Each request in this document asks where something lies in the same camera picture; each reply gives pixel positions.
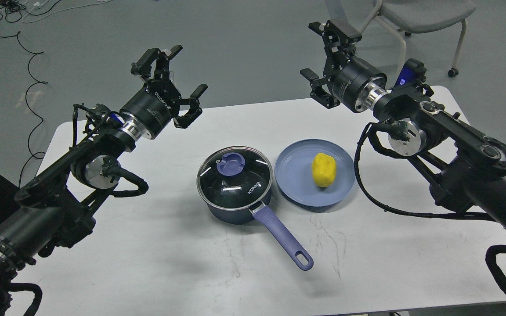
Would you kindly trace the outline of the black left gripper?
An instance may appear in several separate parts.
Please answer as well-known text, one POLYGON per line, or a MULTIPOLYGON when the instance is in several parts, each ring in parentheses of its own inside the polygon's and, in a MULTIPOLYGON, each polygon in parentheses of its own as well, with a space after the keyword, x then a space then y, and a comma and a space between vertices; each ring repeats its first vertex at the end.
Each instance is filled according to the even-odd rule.
POLYGON ((172 119, 176 128, 186 129, 202 114, 199 98, 208 89, 208 85, 198 85, 189 98, 183 99, 170 80, 170 61, 181 50, 181 45, 175 45, 169 50, 151 48, 132 63, 131 74, 146 84, 128 100, 120 113, 124 118, 137 120, 145 128, 142 136, 147 139, 155 139, 172 119), (179 115, 181 105, 189 106, 183 115, 179 115))

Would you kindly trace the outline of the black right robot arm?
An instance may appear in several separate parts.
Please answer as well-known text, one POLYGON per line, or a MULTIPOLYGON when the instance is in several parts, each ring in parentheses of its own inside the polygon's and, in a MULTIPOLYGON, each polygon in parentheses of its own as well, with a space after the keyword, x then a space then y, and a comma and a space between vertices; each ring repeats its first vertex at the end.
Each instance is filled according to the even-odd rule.
MULTIPOLYGON (((377 119, 363 129, 354 155, 355 178, 365 196, 382 210, 398 215, 484 220, 506 230, 506 144, 431 100, 434 92, 426 84, 423 62, 408 59, 395 84, 387 88, 387 76, 355 55, 361 34, 346 19, 312 22, 309 29, 322 38, 326 55, 322 76, 309 68, 300 71, 311 85, 311 98, 327 109, 343 104, 354 113, 371 110, 377 119), (448 213, 407 212, 372 197, 359 171, 366 140, 381 155, 410 162, 429 183, 435 204, 448 213)), ((497 264, 499 254, 506 254, 506 245, 490 246, 484 260, 506 294, 506 276, 497 264)))

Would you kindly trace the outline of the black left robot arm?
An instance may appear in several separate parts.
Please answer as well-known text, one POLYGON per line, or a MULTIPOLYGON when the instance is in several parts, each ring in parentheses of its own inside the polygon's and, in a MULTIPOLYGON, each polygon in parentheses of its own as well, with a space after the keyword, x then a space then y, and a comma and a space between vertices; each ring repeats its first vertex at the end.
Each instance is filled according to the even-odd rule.
POLYGON ((132 152, 140 138, 155 139, 170 122, 185 129, 202 114, 199 97, 208 86, 201 84, 183 98, 170 77, 170 62, 181 49, 151 48, 132 63, 131 73, 143 86, 118 112, 102 104, 73 106, 72 146, 18 188, 18 209, 0 223, 0 316, 10 307, 12 292, 34 295, 26 316, 40 308, 40 286, 13 282, 20 270, 36 264, 35 256, 72 248, 90 235, 96 225, 93 215, 108 197, 148 191, 145 180, 120 165, 120 155, 132 152))

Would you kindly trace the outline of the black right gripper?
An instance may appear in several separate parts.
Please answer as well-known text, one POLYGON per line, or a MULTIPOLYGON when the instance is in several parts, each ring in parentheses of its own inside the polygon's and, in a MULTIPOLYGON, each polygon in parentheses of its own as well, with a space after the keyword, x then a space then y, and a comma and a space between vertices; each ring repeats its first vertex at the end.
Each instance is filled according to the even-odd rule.
POLYGON ((356 44, 362 39, 361 32, 347 20, 311 22, 308 28, 322 38, 327 61, 333 66, 329 78, 320 78, 310 68, 300 70, 311 86, 311 98, 326 109, 335 108, 341 102, 352 112, 365 111, 367 106, 359 101, 364 88, 370 82, 384 88, 387 75, 369 62, 353 56, 356 44), (329 83, 331 94, 323 88, 329 83))

